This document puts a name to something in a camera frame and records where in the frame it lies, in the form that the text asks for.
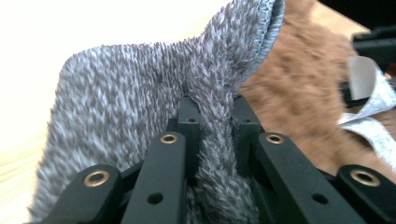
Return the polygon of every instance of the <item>brown fuzzy fabric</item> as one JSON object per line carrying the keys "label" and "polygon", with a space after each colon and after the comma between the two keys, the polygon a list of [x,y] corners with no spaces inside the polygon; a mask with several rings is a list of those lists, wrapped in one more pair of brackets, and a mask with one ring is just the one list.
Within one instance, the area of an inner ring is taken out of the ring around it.
{"label": "brown fuzzy fabric", "polygon": [[[314,0],[286,1],[284,25],[269,57],[241,88],[267,132],[288,135],[315,166],[335,175],[360,164],[396,182],[396,175],[337,120],[347,111],[338,85],[347,80],[350,42],[309,20]],[[396,136],[396,113],[375,116]]]}

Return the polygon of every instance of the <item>black plastic bracket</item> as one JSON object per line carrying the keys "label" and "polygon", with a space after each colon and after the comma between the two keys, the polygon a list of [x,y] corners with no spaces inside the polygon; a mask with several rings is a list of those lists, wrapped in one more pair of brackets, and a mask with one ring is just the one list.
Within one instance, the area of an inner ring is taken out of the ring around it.
{"label": "black plastic bracket", "polygon": [[154,137],[121,223],[185,223],[185,161],[182,134]]}
{"label": "black plastic bracket", "polygon": [[243,96],[233,100],[235,125],[233,127],[233,145],[235,146],[236,169],[241,176],[248,176],[248,157],[250,148],[257,144],[257,136],[264,132],[248,101]]}
{"label": "black plastic bracket", "polygon": [[198,105],[188,96],[180,99],[177,129],[186,137],[186,176],[194,179],[199,166],[200,113]]}
{"label": "black plastic bracket", "polygon": [[360,56],[373,59],[384,73],[390,64],[396,63],[396,25],[379,27],[368,34],[354,34],[352,44]]}
{"label": "black plastic bracket", "polygon": [[261,223],[365,223],[287,136],[260,134],[254,153]]}
{"label": "black plastic bracket", "polygon": [[122,194],[117,168],[109,165],[89,167],[78,173],[41,223],[111,223]]}
{"label": "black plastic bracket", "polygon": [[360,165],[342,167],[334,186],[368,223],[396,223],[395,185]]}

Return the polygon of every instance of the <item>wooden surface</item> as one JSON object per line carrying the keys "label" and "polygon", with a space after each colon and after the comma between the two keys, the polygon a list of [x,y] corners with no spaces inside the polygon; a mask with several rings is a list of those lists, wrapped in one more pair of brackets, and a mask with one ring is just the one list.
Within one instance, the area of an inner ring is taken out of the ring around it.
{"label": "wooden surface", "polygon": [[[198,35],[227,2],[0,2],[0,223],[27,221],[58,74],[70,55]],[[365,30],[320,4],[312,20],[347,36]]]}

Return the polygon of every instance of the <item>metal grommet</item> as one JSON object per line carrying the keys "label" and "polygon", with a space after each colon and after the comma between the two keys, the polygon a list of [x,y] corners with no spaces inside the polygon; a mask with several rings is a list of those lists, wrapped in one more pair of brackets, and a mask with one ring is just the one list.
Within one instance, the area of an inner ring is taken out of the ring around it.
{"label": "metal grommet", "polygon": [[283,137],[276,135],[276,134],[270,134],[267,136],[267,141],[273,144],[282,144],[284,142]]}
{"label": "metal grommet", "polygon": [[381,182],[375,175],[372,175],[363,170],[352,170],[350,172],[350,175],[354,180],[365,186],[378,187],[381,184]]}
{"label": "metal grommet", "polygon": [[110,173],[104,170],[94,171],[84,178],[84,185],[90,188],[98,187],[107,182]]}
{"label": "metal grommet", "polygon": [[174,134],[166,134],[161,137],[161,142],[165,144],[173,144],[177,141],[177,136]]}

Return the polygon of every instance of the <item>black plastic part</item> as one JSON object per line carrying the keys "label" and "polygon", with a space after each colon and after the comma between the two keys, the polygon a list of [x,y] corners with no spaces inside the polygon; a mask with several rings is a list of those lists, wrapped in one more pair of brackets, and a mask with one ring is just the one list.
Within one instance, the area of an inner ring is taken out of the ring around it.
{"label": "black plastic part", "polygon": [[319,0],[319,2],[371,30],[379,26],[396,24],[394,0]]}
{"label": "black plastic part", "polygon": [[121,173],[122,185],[124,191],[128,191],[134,188],[137,178],[139,177],[140,170],[142,169],[144,161],[140,161],[134,166],[126,169]]}
{"label": "black plastic part", "polygon": [[[281,141],[275,144],[267,137]],[[262,190],[252,185],[261,223],[365,223],[287,136],[260,134],[254,153],[262,167],[254,172],[264,172],[255,176],[267,175],[277,197],[275,205],[274,200],[260,196]]]}
{"label": "black plastic part", "polygon": [[237,162],[237,171],[241,176],[248,176],[248,157],[250,148],[257,144],[257,137],[264,132],[262,124],[256,114],[243,96],[238,96],[233,100],[235,111],[235,122],[233,126],[233,145]]}
{"label": "black plastic part", "polygon": [[386,72],[389,64],[396,63],[396,25],[354,35],[353,48],[360,56],[373,59]]}
{"label": "black plastic part", "polygon": [[[107,171],[108,180],[97,187],[85,186],[84,178],[95,171]],[[111,223],[121,196],[119,170],[109,165],[92,166],[77,174],[41,223]]]}
{"label": "black plastic part", "polygon": [[177,132],[178,129],[178,119],[169,119],[168,125],[166,126],[167,132]]}
{"label": "black plastic part", "polygon": [[[358,180],[352,171],[359,171]],[[378,186],[371,185],[375,182],[369,175],[377,178]],[[380,173],[359,165],[344,166],[334,185],[368,223],[396,223],[396,186]]]}
{"label": "black plastic part", "polygon": [[180,99],[178,131],[186,137],[186,176],[193,179],[199,166],[200,115],[198,105],[188,96]]}
{"label": "black plastic part", "polygon": [[324,172],[324,171],[322,171],[320,169],[318,169],[318,170],[320,171],[320,173],[323,175],[323,177],[325,179],[327,179],[332,185],[334,184],[335,176],[333,176],[333,175],[331,175],[331,174],[329,174],[327,172]]}
{"label": "black plastic part", "polygon": [[[176,136],[176,142],[162,142],[168,134]],[[185,160],[182,134],[166,132],[154,137],[121,223],[185,223]]]}

